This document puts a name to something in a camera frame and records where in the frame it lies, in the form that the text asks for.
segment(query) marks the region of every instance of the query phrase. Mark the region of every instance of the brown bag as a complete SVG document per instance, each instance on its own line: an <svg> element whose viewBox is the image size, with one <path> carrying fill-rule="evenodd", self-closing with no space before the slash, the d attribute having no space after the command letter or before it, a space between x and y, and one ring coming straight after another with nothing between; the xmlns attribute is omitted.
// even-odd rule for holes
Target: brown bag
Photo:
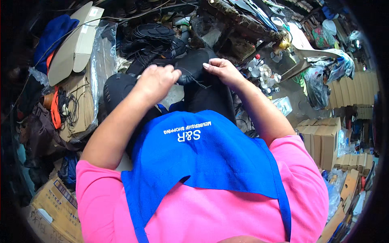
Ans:
<svg viewBox="0 0 389 243"><path fill-rule="evenodd" d="M29 148L31 150L31 158L45 155L52 139L58 145L68 150L75 151L79 149L73 144L65 142L59 136L51 120L51 113L39 102L32 110L32 114L28 120L28 126L30 130Z"/></svg>

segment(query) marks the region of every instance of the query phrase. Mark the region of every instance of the pink shirt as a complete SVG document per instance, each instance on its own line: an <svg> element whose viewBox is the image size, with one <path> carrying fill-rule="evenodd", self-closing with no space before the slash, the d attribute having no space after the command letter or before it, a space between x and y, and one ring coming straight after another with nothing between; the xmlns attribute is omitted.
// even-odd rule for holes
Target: pink shirt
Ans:
<svg viewBox="0 0 389 243"><path fill-rule="evenodd" d="M289 199L291 242L316 242L328 215L326 185L299 136L270 146ZM84 241L137 242L120 172L77 164L76 195ZM153 242L218 242L239 235L285 241L276 199L177 183L145 228Z"/></svg>

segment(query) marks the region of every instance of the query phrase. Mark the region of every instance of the blue apron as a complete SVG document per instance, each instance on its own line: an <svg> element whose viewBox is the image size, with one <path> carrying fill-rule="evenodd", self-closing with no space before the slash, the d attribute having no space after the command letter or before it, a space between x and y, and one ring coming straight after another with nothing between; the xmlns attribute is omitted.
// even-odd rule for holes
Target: blue apron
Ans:
<svg viewBox="0 0 389 243"><path fill-rule="evenodd" d="M289 201L272 153L262 139L247 137L224 116L205 110L155 118L139 135L132 161L133 170L123 171L121 179L140 243L148 242L144 228L179 181L190 187L278 199L290 241Z"/></svg>

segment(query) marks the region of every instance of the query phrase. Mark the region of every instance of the black pants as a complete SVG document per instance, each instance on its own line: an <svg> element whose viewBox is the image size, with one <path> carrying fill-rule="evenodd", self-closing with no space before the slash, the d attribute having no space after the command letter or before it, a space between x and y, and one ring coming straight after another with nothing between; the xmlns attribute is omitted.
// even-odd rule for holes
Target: black pants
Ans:
<svg viewBox="0 0 389 243"><path fill-rule="evenodd" d="M204 89L197 83L193 82L184 86L184 107L187 112L200 112L202 110L213 110L236 125L233 100L230 89L224 85L216 76L205 75ZM118 73L108 78L104 86L104 103L107 113L113 109L130 93L136 84L136 78ZM152 119L161 116L162 113L158 108L151 108L135 128L133 135L126 149L127 154L131 157L131 151L134 147L136 138L141 133L144 125Z"/></svg>

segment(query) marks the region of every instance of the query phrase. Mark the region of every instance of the hand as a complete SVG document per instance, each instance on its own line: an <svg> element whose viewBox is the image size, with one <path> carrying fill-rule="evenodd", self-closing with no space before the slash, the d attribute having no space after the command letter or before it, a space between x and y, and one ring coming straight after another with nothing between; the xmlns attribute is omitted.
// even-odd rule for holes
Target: hand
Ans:
<svg viewBox="0 0 389 243"><path fill-rule="evenodd" d="M166 97L180 76L181 71L174 70L172 65L151 65L143 71L131 93L140 95L140 99L144 100L148 107L152 107Z"/></svg>
<svg viewBox="0 0 389 243"><path fill-rule="evenodd" d="M203 63L203 67L207 72L218 76L225 85L235 92L242 84L248 82L228 60L212 58L209 60L209 64Z"/></svg>

